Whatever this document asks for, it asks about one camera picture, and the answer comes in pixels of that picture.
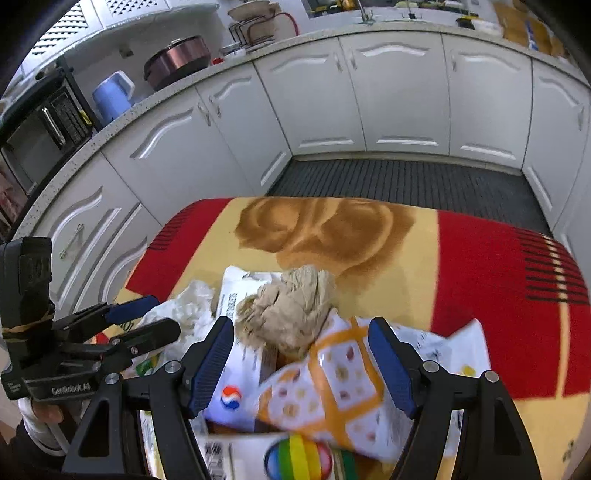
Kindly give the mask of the person left hand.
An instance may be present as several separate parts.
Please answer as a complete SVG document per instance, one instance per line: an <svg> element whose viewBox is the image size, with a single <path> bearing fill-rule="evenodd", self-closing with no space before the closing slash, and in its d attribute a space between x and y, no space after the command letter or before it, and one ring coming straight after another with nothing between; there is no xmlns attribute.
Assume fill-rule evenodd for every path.
<svg viewBox="0 0 591 480"><path fill-rule="evenodd" d="M33 416L39 422L45 424L59 424L63 421L63 411L58 405L39 403L32 400L31 408Z"/></svg>

